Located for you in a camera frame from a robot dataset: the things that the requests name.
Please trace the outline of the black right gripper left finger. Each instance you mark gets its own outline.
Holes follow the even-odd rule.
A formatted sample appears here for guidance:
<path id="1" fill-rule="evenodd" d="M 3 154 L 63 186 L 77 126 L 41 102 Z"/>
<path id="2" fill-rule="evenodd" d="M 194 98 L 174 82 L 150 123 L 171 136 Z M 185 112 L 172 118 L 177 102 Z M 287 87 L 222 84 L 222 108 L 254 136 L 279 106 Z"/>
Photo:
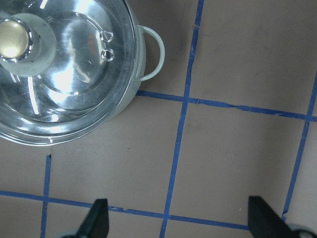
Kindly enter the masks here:
<path id="1" fill-rule="evenodd" d="M 75 238 L 106 238 L 109 233 L 107 199 L 97 199 L 83 223 L 74 235 Z"/>

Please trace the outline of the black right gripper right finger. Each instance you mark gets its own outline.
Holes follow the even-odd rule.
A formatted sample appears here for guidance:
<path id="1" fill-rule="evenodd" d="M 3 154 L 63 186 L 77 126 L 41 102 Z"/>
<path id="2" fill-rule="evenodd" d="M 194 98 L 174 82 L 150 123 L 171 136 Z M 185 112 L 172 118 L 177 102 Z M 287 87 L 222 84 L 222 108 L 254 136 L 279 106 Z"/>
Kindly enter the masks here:
<path id="1" fill-rule="evenodd" d="M 248 198 L 248 228 L 254 238 L 297 237 L 260 196 Z"/>

